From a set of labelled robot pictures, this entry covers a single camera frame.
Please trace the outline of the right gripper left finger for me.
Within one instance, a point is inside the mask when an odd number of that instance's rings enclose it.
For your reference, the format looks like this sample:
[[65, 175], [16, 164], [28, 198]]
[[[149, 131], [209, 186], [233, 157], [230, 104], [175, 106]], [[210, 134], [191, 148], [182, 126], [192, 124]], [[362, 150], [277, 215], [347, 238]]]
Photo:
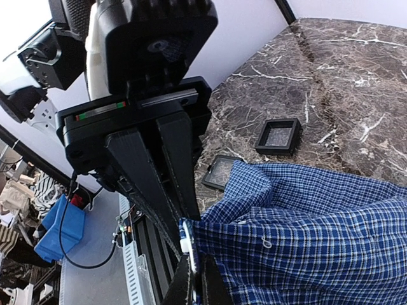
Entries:
[[190, 257], [183, 255], [177, 265], [162, 305], [192, 305], [194, 274]]

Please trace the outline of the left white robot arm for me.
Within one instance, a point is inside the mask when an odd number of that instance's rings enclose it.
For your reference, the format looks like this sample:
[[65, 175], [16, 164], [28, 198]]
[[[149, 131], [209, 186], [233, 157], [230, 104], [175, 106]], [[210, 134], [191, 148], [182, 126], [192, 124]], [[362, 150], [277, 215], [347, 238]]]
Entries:
[[218, 24], [212, 1], [50, 1], [52, 19], [1, 63], [1, 107], [18, 122], [50, 88], [86, 74], [90, 100], [55, 133], [80, 175], [126, 196], [176, 257], [178, 223], [198, 220], [193, 168], [211, 88], [187, 72]]

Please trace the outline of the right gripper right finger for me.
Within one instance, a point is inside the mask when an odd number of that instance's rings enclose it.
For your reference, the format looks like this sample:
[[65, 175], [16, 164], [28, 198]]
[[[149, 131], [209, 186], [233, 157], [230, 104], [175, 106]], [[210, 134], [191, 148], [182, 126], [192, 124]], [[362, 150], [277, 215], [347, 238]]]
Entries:
[[232, 304], [231, 296], [211, 255], [203, 255], [201, 263], [202, 300], [207, 305]]

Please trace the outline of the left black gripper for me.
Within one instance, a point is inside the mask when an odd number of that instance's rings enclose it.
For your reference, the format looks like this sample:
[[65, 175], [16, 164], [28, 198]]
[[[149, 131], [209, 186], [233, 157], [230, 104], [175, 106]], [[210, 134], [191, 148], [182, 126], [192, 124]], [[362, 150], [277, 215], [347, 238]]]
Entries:
[[[200, 219], [193, 161], [202, 152], [211, 93], [204, 78], [193, 77], [163, 95], [137, 101], [111, 95], [57, 113], [57, 137], [76, 173], [92, 175], [108, 191], [119, 187], [176, 257], [182, 254], [179, 220]], [[133, 128], [146, 132], [148, 148]]]

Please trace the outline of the blue checked shirt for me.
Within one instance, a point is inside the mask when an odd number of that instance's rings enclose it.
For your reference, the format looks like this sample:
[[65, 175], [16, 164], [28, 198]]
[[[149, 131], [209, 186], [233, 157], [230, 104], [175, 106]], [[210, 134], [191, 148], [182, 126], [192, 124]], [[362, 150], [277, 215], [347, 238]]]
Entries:
[[233, 164], [223, 199], [179, 221], [234, 304], [405, 304], [406, 188], [291, 163]]

